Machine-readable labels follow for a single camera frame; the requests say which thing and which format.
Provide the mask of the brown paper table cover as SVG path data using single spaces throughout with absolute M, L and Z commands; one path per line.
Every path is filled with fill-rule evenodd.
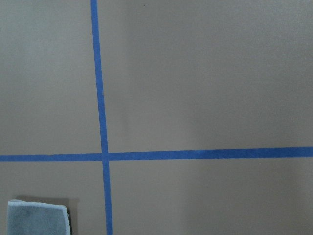
M 9 200 L 73 235 L 310 235 L 310 0 L 3 0 Z

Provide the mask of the pink and grey towel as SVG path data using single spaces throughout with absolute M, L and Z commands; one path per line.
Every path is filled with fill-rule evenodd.
M 8 235 L 71 234 L 66 206 L 10 200 L 7 207 Z

